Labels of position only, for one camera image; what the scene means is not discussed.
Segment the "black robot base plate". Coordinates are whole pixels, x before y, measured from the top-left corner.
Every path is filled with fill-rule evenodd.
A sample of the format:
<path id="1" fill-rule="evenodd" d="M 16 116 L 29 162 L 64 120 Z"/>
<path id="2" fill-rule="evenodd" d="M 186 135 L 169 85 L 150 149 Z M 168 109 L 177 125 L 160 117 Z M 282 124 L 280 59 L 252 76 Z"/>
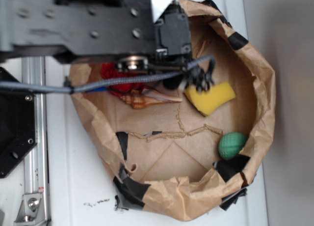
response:
<path id="1" fill-rule="evenodd" d="M 6 178 L 36 145 L 35 98 L 29 91 L 0 90 L 0 177 Z"/>

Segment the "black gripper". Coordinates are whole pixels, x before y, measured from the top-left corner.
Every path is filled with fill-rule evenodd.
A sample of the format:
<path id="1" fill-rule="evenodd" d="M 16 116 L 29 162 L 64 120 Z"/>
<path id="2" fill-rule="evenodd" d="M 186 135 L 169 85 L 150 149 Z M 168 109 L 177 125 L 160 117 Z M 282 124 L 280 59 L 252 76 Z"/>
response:
<path id="1" fill-rule="evenodd" d="M 156 49 L 148 59 L 147 70 L 185 70 L 191 60 L 188 16 L 178 1 L 169 3 L 160 13 L 156 20 L 153 19 Z M 214 84 L 213 71 L 213 63 L 209 64 L 207 71 L 199 65 L 193 67 L 186 73 L 185 88 L 194 85 L 198 92 L 209 91 Z"/>

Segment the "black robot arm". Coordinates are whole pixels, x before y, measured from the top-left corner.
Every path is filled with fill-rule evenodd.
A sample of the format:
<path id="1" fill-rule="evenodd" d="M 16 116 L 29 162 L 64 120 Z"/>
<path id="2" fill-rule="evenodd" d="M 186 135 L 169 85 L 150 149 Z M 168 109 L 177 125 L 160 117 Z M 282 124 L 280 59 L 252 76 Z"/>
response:
<path id="1" fill-rule="evenodd" d="M 163 81 L 214 84 L 212 55 L 193 59 L 189 20 L 178 0 L 0 0 L 0 59 L 52 56 L 61 64 L 114 62 L 134 77 L 63 87 L 1 80 L 2 90 L 79 93 Z"/>

